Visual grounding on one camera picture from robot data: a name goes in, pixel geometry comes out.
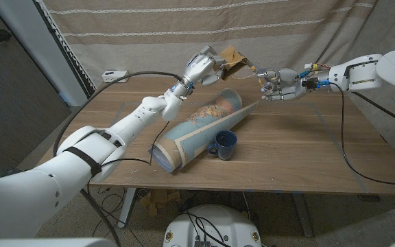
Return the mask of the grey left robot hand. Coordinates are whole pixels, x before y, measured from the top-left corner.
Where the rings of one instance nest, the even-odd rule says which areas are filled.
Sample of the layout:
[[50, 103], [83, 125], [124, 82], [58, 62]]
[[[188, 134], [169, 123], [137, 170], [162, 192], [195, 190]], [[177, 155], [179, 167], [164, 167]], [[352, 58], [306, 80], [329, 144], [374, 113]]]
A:
[[205, 46], [186, 65], [183, 73], [183, 83], [187, 89], [192, 84], [201, 83], [202, 86], [210, 86], [216, 83], [224, 72], [223, 64], [226, 61], [219, 56], [211, 46]]

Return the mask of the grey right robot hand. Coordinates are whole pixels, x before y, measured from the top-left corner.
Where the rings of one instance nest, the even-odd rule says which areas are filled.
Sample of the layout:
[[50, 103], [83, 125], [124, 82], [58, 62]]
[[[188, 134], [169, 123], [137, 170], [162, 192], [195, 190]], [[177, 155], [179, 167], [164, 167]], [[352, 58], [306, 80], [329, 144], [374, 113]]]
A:
[[307, 94], [302, 78], [294, 69], [267, 69], [258, 73], [262, 99], [267, 101], [297, 100]]

